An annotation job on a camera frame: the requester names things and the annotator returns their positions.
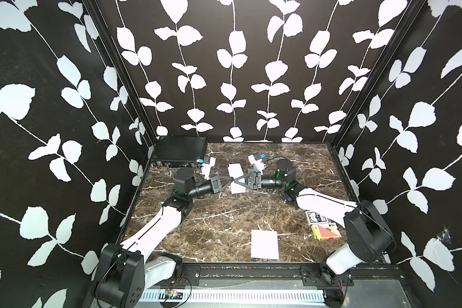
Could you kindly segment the pale blue square paper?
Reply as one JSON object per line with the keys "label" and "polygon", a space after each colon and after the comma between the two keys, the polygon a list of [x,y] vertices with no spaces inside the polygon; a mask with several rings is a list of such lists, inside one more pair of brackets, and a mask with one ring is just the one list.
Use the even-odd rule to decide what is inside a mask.
{"label": "pale blue square paper", "polygon": [[[243,169],[241,167],[241,164],[229,164],[228,165],[228,174],[230,177],[233,179],[238,179],[239,177],[242,177],[244,175]],[[246,187],[237,184],[235,182],[232,182],[230,185],[230,191],[233,195],[240,194],[240,193],[245,193],[246,192]]]}

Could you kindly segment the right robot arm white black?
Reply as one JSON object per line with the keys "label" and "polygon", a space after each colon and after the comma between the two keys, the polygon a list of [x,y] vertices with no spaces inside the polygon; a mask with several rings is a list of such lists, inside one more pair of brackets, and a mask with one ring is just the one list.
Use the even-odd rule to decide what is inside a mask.
{"label": "right robot arm white black", "polygon": [[235,178],[234,183],[250,190],[276,189],[285,204],[313,211],[344,228],[347,243],[322,261],[322,275],[340,276],[358,264],[373,263],[397,247],[393,232],[372,202],[340,200],[301,184],[288,159],[280,159],[272,175],[253,171]]}

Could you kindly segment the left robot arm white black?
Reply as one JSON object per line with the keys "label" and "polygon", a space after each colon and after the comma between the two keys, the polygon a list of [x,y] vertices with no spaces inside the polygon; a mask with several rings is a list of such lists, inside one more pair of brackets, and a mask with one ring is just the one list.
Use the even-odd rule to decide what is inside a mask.
{"label": "left robot arm white black", "polygon": [[233,181],[233,177],[216,175],[198,185],[192,168],[178,169],[173,190],[155,217],[121,244],[102,250],[91,287],[96,305],[134,307],[146,289],[179,274],[177,257],[149,261],[149,256],[187,218],[196,198],[220,193]]}

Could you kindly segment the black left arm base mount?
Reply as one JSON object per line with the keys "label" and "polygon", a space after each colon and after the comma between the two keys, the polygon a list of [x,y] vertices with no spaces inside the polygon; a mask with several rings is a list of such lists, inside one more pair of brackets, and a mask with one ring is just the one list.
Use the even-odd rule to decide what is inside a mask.
{"label": "black left arm base mount", "polygon": [[170,287],[177,285],[177,287],[199,285],[200,282],[200,266],[191,263],[177,264],[177,267],[169,279],[156,283],[156,286]]}

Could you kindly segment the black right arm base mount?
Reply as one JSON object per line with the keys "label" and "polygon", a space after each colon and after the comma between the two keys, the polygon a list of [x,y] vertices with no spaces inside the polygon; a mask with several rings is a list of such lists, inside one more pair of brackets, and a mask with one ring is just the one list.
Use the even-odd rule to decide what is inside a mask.
{"label": "black right arm base mount", "polygon": [[328,267],[318,263],[301,266],[300,276],[304,286],[314,286],[323,290],[334,290],[354,285],[347,272],[337,275]]}

